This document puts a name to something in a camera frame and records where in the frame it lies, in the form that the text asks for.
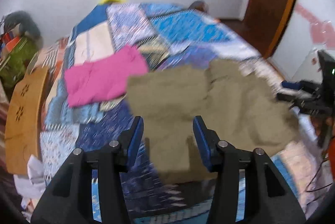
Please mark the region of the khaki olive pants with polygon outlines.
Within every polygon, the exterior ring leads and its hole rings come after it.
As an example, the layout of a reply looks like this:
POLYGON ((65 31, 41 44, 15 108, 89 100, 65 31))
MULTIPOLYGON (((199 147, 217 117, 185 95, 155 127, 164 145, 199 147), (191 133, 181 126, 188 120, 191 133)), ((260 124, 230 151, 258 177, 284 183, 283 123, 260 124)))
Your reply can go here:
POLYGON ((130 77, 126 100, 144 120, 149 159, 165 184, 212 178, 192 131, 195 116, 236 148, 261 147, 269 156, 298 134, 294 117, 275 100, 267 80, 243 74, 230 60, 212 60, 207 69, 186 65, 130 77))

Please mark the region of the crumpled white cloth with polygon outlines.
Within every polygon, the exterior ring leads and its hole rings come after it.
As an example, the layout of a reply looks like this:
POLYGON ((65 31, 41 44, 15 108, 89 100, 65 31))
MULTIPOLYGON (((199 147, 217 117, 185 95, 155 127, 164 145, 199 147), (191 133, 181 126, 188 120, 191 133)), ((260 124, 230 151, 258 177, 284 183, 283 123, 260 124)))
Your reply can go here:
POLYGON ((43 164, 34 155, 27 163, 27 175, 14 175, 17 193, 22 196, 21 207, 32 213, 46 189, 43 164))

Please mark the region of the wooden lap desk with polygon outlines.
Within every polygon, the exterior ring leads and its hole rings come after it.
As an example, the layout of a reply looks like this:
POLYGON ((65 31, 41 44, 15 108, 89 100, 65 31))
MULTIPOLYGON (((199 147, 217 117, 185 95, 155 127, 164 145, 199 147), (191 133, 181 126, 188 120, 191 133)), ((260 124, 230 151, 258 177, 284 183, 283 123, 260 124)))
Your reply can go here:
POLYGON ((37 67, 15 86, 5 130, 6 167, 11 174, 27 175, 30 156, 40 158, 41 107, 47 67, 37 67))

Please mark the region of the pink folded garment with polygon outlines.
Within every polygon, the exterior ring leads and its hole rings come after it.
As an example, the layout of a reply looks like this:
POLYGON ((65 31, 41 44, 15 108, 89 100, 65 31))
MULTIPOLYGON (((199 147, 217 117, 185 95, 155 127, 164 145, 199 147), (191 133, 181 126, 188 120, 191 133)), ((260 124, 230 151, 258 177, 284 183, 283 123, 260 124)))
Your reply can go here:
POLYGON ((68 105, 73 108, 118 98, 125 94, 129 77, 148 72, 145 58, 130 46, 107 58, 73 66, 64 73, 68 105))

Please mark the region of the green storage bag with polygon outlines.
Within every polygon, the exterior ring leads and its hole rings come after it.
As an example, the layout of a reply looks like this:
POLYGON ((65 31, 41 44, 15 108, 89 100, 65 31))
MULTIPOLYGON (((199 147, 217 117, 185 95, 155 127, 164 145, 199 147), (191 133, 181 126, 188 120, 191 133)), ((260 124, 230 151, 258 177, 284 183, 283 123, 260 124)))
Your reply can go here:
POLYGON ((1 62, 1 81, 5 89, 11 89, 24 77, 37 51, 37 46, 30 38, 19 39, 7 58, 1 62))

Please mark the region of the blue patchwork bedspread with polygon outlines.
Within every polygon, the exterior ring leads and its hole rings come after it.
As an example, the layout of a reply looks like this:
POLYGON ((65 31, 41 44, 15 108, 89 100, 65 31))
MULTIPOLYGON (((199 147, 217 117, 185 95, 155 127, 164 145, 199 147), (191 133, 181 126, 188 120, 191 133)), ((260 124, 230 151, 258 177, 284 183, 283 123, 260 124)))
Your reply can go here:
MULTIPOLYGON (((274 98, 283 92, 281 76, 258 51, 209 15, 164 3, 98 5, 73 28, 70 37, 46 50, 46 65, 55 63, 56 50, 63 52, 60 70, 52 74, 40 134, 46 183, 74 149, 98 150, 130 128, 136 115, 126 92, 109 101, 71 108, 64 80, 67 69, 107 58, 125 46, 137 48, 148 73, 186 65, 207 69, 212 60, 230 60, 239 64, 243 74, 253 72, 265 78, 274 98)), ((317 205, 313 193, 316 162, 306 145, 313 128, 308 116, 297 109, 289 112, 295 119, 297 137, 270 158, 309 215, 317 205)), ((210 174, 210 179, 163 183, 149 159, 149 141, 143 136, 135 164, 120 176, 127 210, 135 223, 205 223, 216 178, 215 173, 210 174)))

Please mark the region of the orange box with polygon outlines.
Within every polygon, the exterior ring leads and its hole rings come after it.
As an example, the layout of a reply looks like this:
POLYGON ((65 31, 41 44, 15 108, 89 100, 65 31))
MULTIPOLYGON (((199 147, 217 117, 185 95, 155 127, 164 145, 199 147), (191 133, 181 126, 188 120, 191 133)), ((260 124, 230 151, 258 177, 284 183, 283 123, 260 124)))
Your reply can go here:
POLYGON ((21 37, 15 36, 11 31, 1 35, 1 43, 5 45, 8 52, 11 52, 18 44, 21 37))

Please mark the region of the grey plush pillow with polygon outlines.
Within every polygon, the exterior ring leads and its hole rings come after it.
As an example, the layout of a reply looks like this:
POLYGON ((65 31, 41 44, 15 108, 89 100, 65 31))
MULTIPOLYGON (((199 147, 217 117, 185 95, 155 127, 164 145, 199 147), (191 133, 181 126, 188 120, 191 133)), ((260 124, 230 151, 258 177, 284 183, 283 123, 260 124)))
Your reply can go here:
POLYGON ((15 35, 25 36, 34 41, 39 41, 41 32, 32 17, 25 11, 19 10, 4 16, 3 31, 12 31, 15 35))

